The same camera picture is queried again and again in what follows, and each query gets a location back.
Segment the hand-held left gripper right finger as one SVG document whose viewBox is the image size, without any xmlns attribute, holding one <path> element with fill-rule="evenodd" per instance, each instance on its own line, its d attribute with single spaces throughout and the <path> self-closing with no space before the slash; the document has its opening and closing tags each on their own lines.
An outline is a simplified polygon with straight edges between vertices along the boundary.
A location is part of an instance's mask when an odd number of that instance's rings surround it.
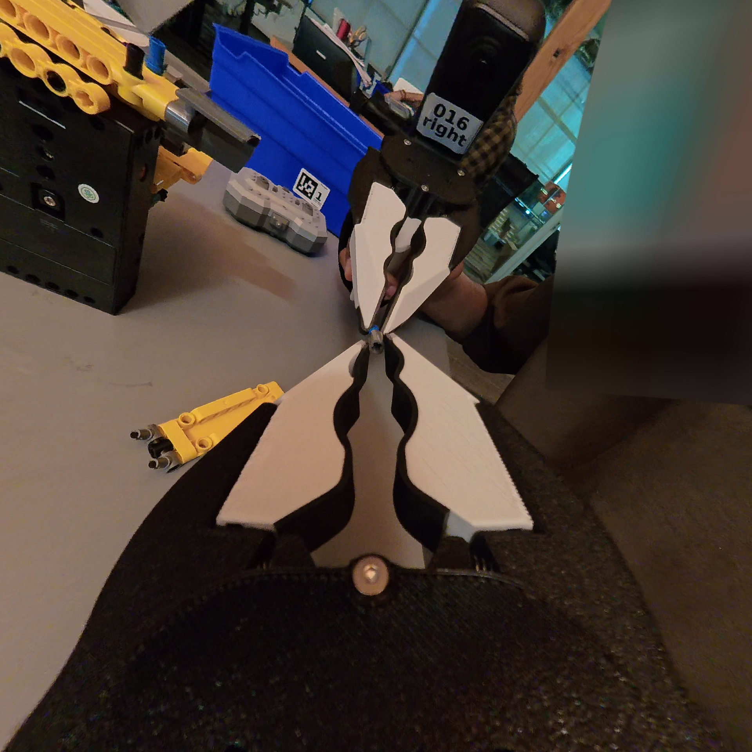
<svg viewBox="0 0 752 752">
<path fill-rule="evenodd" d="M 403 340 L 385 340 L 384 357 L 404 431 L 393 487 L 400 524 L 428 550 L 446 536 L 532 530 L 480 402 Z"/>
</svg>

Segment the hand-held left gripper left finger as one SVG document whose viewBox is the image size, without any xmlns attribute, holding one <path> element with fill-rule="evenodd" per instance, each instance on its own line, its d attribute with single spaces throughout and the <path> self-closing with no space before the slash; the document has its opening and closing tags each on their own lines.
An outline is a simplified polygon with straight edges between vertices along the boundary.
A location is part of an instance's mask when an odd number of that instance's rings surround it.
<svg viewBox="0 0 752 752">
<path fill-rule="evenodd" d="M 276 401 L 276 409 L 217 516 L 316 550 L 349 522 L 352 450 L 360 416 L 365 343 L 355 343 Z"/>
</svg>

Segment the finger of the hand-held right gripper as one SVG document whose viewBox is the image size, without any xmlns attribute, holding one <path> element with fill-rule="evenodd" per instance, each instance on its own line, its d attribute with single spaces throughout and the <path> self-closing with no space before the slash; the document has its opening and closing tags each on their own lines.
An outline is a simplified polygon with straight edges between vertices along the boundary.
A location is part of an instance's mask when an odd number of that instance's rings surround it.
<svg viewBox="0 0 752 752">
<path fill-rule="evenodd" d="M 350 239 L 352 294 L 362 329 L 370 329 L 387 284 L 384 266 L 393 253 L 392 228 L 405 219 L 406 207 L 394 191 L 380 183 L 371 189 L 361 221 Z"/>
<path fill-rule="evenodd" d="M 460 227 L 446 217 L 430 217 L 423 222 L 422 230 L 425 248 L 411 261 L 410 274 L 381 327 L 383 334 L 391 333 L 408 320 L 450 273 L 449 264 Z"/>
</svg>

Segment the person's right forearm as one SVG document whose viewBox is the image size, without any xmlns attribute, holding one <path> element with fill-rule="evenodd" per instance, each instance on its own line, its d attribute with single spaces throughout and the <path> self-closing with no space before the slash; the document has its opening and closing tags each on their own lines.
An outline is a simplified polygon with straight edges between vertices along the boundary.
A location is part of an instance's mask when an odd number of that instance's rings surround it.
<svg viewBox="0 0 752 752">
<path fill-rule="evenodd" d="M 548 336 L 554 279 L 537 284 L 510 276 L 483 286 L 486 310 L 461 343 L 475 365 L 497 374 L 520 371 Z"/>
</svg>

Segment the person's right hand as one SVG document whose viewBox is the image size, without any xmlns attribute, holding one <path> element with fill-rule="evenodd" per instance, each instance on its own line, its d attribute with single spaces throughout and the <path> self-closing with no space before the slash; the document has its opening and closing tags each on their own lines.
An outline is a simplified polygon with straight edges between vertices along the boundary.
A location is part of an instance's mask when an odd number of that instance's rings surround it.
<svg viewBox="0 0 752 752">
<path fill-rule="evenodd" d="M 420 313 L 456 342 L 463 342 L 482 321 L 488 306 L 483 285 L 464 273 L 463 265 L 447 278 L 420 306 Z"/>
</svg>

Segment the yellow panel with grey pins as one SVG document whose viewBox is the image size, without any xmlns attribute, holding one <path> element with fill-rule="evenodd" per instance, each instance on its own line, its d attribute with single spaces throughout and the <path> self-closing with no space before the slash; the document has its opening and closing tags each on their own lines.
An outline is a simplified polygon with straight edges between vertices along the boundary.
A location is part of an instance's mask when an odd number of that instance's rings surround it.
<svg viewBox="0 0 752 752">
<path fill-rule="evenodd" d="M 130 436 L 147 442 L 150 468 L 172 471 L 206 454 L 258 407 L 277 401 L 283 394 L 276 382 L 259 384 L 183 412 L 175 419 L 132 431 Z"/>
</svg>

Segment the black and white marker tag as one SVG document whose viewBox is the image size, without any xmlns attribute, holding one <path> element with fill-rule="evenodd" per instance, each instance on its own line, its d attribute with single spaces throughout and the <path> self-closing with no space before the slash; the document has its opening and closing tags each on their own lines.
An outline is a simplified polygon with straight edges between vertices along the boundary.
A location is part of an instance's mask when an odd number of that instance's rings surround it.
<svg viewBox="0 0 752 752">
<path fill-rule="evenodd" d="M 293 192 L 322 211 L 324 203 L 329 197 L 330 188 L 321 179 L 315 177 L 305 168 L 301 168 L 293 185 Z"/>
</svg>

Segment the grey toy control hub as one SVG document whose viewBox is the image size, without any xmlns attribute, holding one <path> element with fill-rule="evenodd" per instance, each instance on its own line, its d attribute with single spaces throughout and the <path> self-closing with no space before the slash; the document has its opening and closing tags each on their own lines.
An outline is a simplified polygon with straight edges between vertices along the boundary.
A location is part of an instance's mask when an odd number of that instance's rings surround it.
<svg viewBox="0 0 752 752">
<path fill-rule="evenodd" d="M 326 243 L 322 212 L 253 169 L 243 168 L 230 177 L 222 202 L 241 224 L 264 231 L 307 256 L 318 254 Z"/>
</svg>

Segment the black monitor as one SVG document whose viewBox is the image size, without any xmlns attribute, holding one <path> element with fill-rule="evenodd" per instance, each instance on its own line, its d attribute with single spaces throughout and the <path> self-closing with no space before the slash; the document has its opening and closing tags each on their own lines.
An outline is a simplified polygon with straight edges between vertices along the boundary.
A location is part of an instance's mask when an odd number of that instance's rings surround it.
<svg viewBox="0 0 752 752">
<path fill-rule="evenodd" d="M 303 14 L 293 54 L 343 99 L 350 100 L 360 88 L 362 76 L 352 56 L 313 16 Z"/>
</svg>

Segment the blue plastic bin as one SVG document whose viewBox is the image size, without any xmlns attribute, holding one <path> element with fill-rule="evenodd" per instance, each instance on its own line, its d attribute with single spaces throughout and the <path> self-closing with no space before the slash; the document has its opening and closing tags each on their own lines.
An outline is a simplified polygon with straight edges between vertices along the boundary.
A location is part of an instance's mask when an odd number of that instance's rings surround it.
<svg viewBox="0 0 752 752">
<path fill-rule="evenodd" d="M 356 164 L 382 137 L 309 73 L 268 44 L 216 24 L 212 99 L 261 138 L 248 166 L 293 191 L 301 168 L 330 188 L 327 228 L 339 235 Z"/>
</svg>

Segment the yellow and grey toy vehicle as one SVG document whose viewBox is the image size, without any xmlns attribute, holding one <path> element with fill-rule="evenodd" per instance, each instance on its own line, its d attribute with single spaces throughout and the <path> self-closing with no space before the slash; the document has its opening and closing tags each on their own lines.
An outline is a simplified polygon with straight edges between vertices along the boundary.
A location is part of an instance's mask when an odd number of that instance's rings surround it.
<svg viewBox="0 0 752 752">
<path fill-rule="evenodd" d="M 76 2 L 2 1 L 1 18 L 2 58 L 22 75 L 41 80 L 89 116 L 119 99 L 159 123 L 155 201 L 178 181 L 200 181 L 212 160 L 239 172 L 260 142 L 209 96 L 168 79 L 159 41 L 145 53 Z"/>
</svg>

